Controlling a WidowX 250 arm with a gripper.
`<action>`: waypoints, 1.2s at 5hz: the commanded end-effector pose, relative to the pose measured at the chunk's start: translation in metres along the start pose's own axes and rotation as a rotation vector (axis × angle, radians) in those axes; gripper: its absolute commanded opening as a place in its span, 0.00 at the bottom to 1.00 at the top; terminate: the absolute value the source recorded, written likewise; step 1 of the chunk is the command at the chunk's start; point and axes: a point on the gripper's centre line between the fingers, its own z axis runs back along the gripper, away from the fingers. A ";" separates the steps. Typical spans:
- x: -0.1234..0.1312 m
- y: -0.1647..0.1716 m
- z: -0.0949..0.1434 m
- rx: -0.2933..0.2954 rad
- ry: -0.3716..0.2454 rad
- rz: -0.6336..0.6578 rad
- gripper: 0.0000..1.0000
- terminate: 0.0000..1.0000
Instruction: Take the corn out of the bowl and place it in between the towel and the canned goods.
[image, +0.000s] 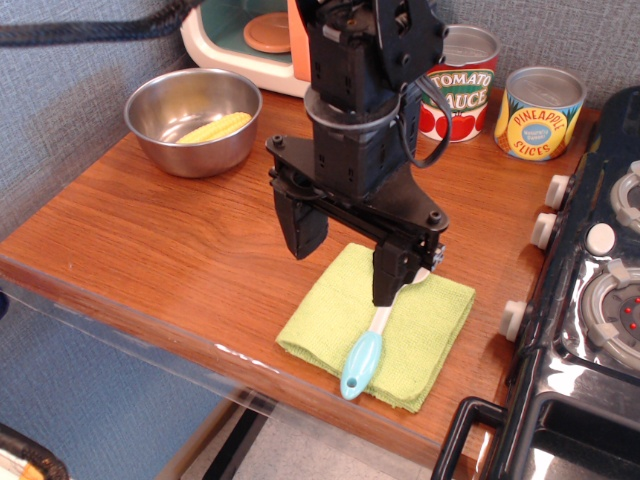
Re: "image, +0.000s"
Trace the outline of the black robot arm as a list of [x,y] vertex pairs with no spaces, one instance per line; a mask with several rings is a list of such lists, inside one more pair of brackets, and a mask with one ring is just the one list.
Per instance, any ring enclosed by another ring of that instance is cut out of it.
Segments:
[[420,269],[442,259],[446,213],[413,170],[433,165],[441,141],[416,155],[420,107],[448,104],[428,79],[444,57],[447,26],[426,1],[301,1],[311,84],[309,139],[275,135],[271,185],[289,251],[303,259],[337,220],[372,239],[372,296],[389,306]]

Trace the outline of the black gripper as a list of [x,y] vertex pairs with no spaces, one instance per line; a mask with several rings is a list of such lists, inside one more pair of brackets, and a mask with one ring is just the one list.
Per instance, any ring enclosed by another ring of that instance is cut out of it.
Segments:
[[372,239],[376,307],[390,306],[420,268],[433,270],[444,257],[439,236],[448,217],[412,174],[418,123],[417,113],[375,126],[314,122],[310,139],[274,135],[266,142],[288,250],[297,260],[311,255],[331,219]]

